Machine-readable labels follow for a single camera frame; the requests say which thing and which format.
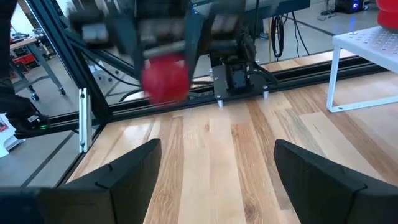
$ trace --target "white perforated platform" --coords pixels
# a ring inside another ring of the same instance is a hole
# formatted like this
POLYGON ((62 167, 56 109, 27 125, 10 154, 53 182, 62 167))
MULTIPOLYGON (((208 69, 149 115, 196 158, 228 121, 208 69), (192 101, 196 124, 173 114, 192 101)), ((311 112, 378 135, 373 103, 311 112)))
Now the white perforated platform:
POLYGON ((382 27, 336 35, 333 45, 398 73, 398 34, 382 27))
POLYGON ((366 60, 398 73, 398 34, 382 27, 373 27, 333 37, 333 61, 331 63, 327 108, 332 112, 360 109, 370 106, 398 103, 398 96, 371 100, 348 105, 333 106, 333 97, 340 59, 340 50, 348 50, 366 60))

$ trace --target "desk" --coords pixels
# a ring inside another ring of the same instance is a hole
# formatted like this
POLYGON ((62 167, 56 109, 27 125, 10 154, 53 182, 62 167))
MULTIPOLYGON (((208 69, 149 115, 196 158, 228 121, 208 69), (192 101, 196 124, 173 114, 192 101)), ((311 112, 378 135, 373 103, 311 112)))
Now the desk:
POLYGON ((29 38, 25 39, 21 42, 11 44, 10 45, 10 50, 17 49, 19 47, 27 47, 29 51, 35 56, 36 60, 43 66, 44 70, 47 72, 47 75, 42 76, 40 78, 35 79, 34 81, 30 82, 28 79, 25 77, 25 75, 17 68, 15 63, 10 59, 10 66, 11 68, 15 71, 16 75, 21 79, 19 82, 22 82, 25 86, 25 88, 28 88, 30 93, 32 94, 32 99, 34 101, 39 100, 39 96, 37 96, 36 91, 33 89, 32 84, 46 79, 46 78, 51 78, 53 83, 58 87, 59 92, 62 95, 65 95, 65 90, 62 87, 62 84, 58 80, 58 78, 55 76, 54 72, 51 70, 50 66, 47 64, 47 61, 43 58, 43 55, 40 53, 38 48, 36 47, 36 38, 29 38))

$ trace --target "red ball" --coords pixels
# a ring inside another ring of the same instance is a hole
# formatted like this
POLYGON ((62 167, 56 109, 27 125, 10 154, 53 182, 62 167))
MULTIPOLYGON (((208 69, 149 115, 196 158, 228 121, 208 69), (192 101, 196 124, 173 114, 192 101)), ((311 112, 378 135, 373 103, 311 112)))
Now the red ball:
POLYGON ((142 73, 142 87, 153 104, 185 100, 189 93, 188 68, 177 62, 182 55, 164 55, 150 60, 142 73))
POLYGON ((377 0, 380 11, 377 22, 390 31, 398 32, 398 1, 397 0, 377 0))

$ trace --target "metal bracket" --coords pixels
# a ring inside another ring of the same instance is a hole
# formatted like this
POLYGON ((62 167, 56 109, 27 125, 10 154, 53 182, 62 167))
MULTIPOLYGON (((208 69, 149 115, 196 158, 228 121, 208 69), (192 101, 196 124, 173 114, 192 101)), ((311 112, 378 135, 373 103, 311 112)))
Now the metal bracket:
POLYGON ((91 147, 91 98, 87 88, 79 90, 79 152, 84 153, 91 147))

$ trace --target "wooden table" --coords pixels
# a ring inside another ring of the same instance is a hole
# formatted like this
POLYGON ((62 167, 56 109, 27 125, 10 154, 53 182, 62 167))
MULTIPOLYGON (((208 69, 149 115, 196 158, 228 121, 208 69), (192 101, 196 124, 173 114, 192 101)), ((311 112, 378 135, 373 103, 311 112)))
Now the wooden table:
MULTIPOLYGON (((276 71, 331 57, 328 52, 266 67, 276 71)), ((337 103, 398 91, 393 73, 340 84, 337 103)), ((162 163, 145 223, 298 224, 273 159, 275 140, 286 139, 398 185, 398 105, 333 114, 326 108, 327 89, 324 83, 271 93, 267 100, 250 98, 224 108, 207 105, 110 123, 69 181, 161 138, 162 163)))
POLYGON ((17 42, 15 44, 10 45, 10 50, 18 49, 20 47, 27 47, 29 51, 35 56, 36 60, 40 63, 41 66, 43 66, 44 70, 47 72, 47 75, 44 75, 42 77, 36 78, 33 81, 29 81, 25 75, 18 69, 18 67, 15 65, 15 63, 10 59, 10 66, 11 68, 15 71, 15 73, 18 75, 18 77, 21 79, 18 82, 21 82, 24 86, 24 88, 28 88, 30 93, 32 94, 32 99, 34 101, 39 100, 39 96, 37 96, 36 91, 33 89, 33 84, 40 80, 44 80, 47 78, 51 78, 53 83, 58 87, 58 90, 61 94, 65 95, 65 90, 63 89, 62 84, 60 83, 59 79, 57 76, 54 74, 50 66, 48 65, 47 61, 44 59, 43 55, 40 53, 40 50, 36 46, 37 39, 32 37, 29 39, 25 39, 23 41, 17 42))

